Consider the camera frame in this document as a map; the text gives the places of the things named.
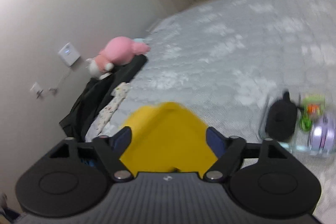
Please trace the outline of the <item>yellow plastic container lid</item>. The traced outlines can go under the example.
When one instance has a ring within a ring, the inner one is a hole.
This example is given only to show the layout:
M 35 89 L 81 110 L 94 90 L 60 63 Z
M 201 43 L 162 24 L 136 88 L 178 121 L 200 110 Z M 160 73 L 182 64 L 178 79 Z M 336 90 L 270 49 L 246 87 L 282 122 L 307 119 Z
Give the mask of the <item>yellow plastic container lid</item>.
M 120 160 L 134 176 L 173 170 L 202 176 L 217 160 L 206 142 L 208 126 L 178 103 L 142 106 L 124 125 L 131 129 L 131 142 Z

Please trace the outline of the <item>black plush cat toy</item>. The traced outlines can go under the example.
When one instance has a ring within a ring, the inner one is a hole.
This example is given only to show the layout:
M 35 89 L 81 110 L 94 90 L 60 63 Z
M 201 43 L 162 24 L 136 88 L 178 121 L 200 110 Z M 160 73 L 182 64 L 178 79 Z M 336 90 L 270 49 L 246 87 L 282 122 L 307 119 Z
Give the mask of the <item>black plush cat toy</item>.
M 265 133 L 276 141 L 288 141 L 295 133 L 297 117 L 298 106 L 291 101 L 289 91 L 285 90 L 282 98 L 270 106 Z

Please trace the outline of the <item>green carrot toy package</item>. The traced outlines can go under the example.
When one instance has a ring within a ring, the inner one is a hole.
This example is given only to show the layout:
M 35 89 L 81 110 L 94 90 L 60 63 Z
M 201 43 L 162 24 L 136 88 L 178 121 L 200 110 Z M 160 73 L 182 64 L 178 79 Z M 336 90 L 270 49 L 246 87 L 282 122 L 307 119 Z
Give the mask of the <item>green carrot toy package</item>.
M 325 96 L 322 94 L 307 93 L 303 95 L 299 120 L 299 126 L 303 132 L 308 132 L 312 129 L 313 123 L 324 112 L 325 104 Z

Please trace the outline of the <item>white patterned cloth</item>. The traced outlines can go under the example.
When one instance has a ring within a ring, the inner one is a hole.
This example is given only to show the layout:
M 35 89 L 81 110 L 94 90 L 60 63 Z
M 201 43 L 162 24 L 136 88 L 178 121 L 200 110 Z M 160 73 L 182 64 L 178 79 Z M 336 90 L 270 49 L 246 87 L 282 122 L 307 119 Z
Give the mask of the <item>white patterned cloth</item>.
M 130 90 L 130 83 L 120 83 L 111 93 L 112 100 L 99 112 L 94 131 L 100 135 Z

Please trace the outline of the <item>clear glass divided container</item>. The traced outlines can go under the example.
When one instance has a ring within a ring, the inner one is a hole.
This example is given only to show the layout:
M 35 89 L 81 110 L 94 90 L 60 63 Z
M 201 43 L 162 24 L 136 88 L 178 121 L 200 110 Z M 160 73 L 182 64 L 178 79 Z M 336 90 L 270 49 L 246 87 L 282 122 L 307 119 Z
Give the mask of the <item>clear glass divided container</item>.
M 262 115 L 260 119 L 260 125 L 259 125 L 259 137 L 260 139 L 267 139 L 269 138 L 268 135 L 265 133 L 265 125 L 266 125 L 266 117 L 268 114 L 268 111 L 270 109 L 270 106 L 278 99 L 282 98 L 283 92 L 287 90 L 277 90 L 275 92 L 269 93 L 265 99 L 265 104 L 262 110 Z M 288 141 L 278 141 L 279 144 L 287 149 L 289 152 L 300 152 L 305 153 L 310 156 L 317 156 L 317 157 L 330 157 L 335 155 L 335 148 L 331 153 L 321 153 L 317 151 L 312 151 L 309 147 L 309 134 L 308 132 L 303 132 L 302 129 L 299 126 L 299 120 L 301 116 L 301 100 L 303 99 L 303 95 L 307 93 L 313 93 L 313 94 L 322 94 L 325 96 L 326 104 L 324 112 L 330 111 L 335 115 L 335 105 L 333 104 L 333 101 L 327 96 L 327 92 L 298 92 L 298 91 L 292 91 L 288 90 L 290 93 L 290 99 L 292 102 L 294 102 L 298 106 L 298 117 L 297 117 L 297 123 L 295 127 L 295 133 L 294 135 L 288 140 Z

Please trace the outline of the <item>grey quilted bed cover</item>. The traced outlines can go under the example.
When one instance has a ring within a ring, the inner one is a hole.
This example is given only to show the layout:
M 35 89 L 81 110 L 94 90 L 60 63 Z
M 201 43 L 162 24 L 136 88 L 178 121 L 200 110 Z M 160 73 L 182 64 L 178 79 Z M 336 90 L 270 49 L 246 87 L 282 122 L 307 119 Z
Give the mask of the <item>grey quilted bed cover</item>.
M 142 106 L 178 103 L 223 135 L 256 140 L 270 91 L 335 94 L 335 0 L 219 0 L 153 34 L 148 62 L 101 134 Z M 141 172 L 89 223 L 267 223 L 196 172 Z

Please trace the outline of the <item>pink plush toy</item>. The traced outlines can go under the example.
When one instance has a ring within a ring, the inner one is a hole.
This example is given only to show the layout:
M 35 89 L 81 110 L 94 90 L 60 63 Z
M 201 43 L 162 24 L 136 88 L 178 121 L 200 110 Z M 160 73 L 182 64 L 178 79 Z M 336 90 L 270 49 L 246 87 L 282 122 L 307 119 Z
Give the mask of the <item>pink plush toy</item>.
M 88 71 L 93 78 L 103 79 L 114 67 L 129 64 L 135 56 L 145 55 L 151 48 L 143 39 L 125 36 L 113 38 L 96 57 L 87 59 Z

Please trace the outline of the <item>white wall socket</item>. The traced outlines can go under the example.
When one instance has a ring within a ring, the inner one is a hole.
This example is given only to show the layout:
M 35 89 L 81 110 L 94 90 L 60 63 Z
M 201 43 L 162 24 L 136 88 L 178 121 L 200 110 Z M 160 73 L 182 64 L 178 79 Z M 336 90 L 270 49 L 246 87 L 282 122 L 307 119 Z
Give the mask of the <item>white wall socket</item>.
M 42 99 L 43 98 L 43 88 L 35 82 L 32 87 L 30 88 L 30 93 L 36 98 L 36 99 Z

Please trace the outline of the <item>white wall device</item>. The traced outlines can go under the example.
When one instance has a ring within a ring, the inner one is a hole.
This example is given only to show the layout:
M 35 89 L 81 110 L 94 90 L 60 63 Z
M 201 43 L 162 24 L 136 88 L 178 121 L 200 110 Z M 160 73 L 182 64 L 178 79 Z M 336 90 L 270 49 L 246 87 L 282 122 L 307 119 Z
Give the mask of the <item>white wall device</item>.
M 72 67 L 78 59 L 80 59 L 81 55 L 78 50 L 71 44 L 67 43 L 59 52 L 59 57 L 65 63 L 67 67 Z

